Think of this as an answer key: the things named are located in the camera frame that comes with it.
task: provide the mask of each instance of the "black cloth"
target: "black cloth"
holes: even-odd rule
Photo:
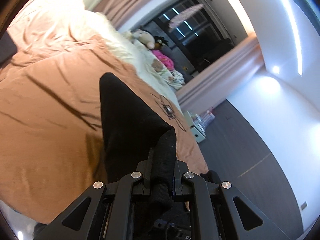
[[[17,53],[17,46],[6,31],[0,39],[0,67],[3,62]]]
[[[43,223],[36,223],[33,229],[33,237],[36,237],[47,225]]]
[[[203,58],[207,59],[209,62],[213,63],[227,52],[232,50],[235,46],[231,43],[230,39],[224,39],[218,41],[214,47],[214,49],[210,50],[206,54],[203,55]]]
[[[172,206],[175,130],[112,73],[100,78],[100,101],[108,182],[135,171],[154,147],[151,196],[144,217],[151,227]]]
[[[222,181],[219,175],[215,171],[208,171],[206,174],[200,174],[205,181],[212,182],[215,184],[220,184]]]

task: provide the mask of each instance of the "black fabric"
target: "black fabric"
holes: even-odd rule
[[[0,39],[0,65],[16,53],[17,46],[6,31]]]
[[[145,205],[143,205],[143,203],[136,203],[136,209],[140,209],[140,208],[147,208]],[[161,217],[160,220],[168,222],[170,221],[170,223],[174,223],[176,227],[178,228],[183,228],[186,230],[191,230],[191,225],[190,225],[190,216],[189,214],[187,214],[188,210],[186,209],[186,205],[184,202],[173,202],[172,208],[165,212]],[[135,221],[134,221],[134,226],[135,226],[135,230],[137,231],[136,228],[141,228],[143,227],[143,223],[145,221],[140,220],[139,218],[135,217]],[[159,229],[155,229],[154,227],[143,234],[135,234],[133,239],[134,240],[164,240],[164,231],[165,230],[159,230]],[[171,233],[170,231],[168,232],[168,239],[175,239],[175,233]]]
[[[43,223],[36,223],[33,229],[33,237],[36,237],[47,225]]]
[[[135,171],[154,147],[149,226],[172,206],[176,134],[144,101],[112,73],[100,78],[101,121],[108,182]]]
[[[221,40],[217,42],[214,49],[204,54],[203,58],[207,59],[209,62],[215,62],[234,47],[235,46],[231,43],[230,39]]]
[[[153,38],[155,39],[155,42],[156,42],[156,43],[159,43],[159,44],[161,44],[161,45],[164,44],[164,45],[168,46],[168,41],[165,40],[164,37],[154,36]]]
[[[206,174],[200,174],[205,181],[212,182],[215,184],[220,184],[222,181],[219,175],[215,171],[208,171]]]

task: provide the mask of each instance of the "wall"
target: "wall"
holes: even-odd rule
[[[302,10],[289,0],[301,44],[303,75],[298,74],[296,40],[282,0],[240,0],[257,34],[266,69],[300,92],[320,111],[320,37]]]
[[[176,92],[182,111],[201,114],[216,107],[263,66],[257,37],[250,34]]]
[[[118,29],[118,31],[124,32],[148,22],[157,14],[159,14],[163,8],[166,8],[176,1],[178,0],[151,0],[150,2],[146,3],[139,11],[137,11],[133,17],[125,22]]]
[[[320,112],[285,82],[259,71],[229,102],[267,144],[301,206],[304,229],[320,214]]]
[[[212,19],[215,18],[214,14],[218,16],[227,32],[230,34],[234,44],[239,44],[247,37],[247,33],[239,20],[239,17],[231,7],[228,0],[204,0],[203,4],[204,9]]]

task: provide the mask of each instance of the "pink cloth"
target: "pink cloth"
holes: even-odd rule
[[[173,61],[159,50],[153,50],[152,53],[167,67],[168,70],[174,70]]]

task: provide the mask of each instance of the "wooden floor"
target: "wooden floor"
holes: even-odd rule
[[[303,233],[291,186],[267,145],[227,100],[199,146],[210,170],[230,181],[290,239]]]

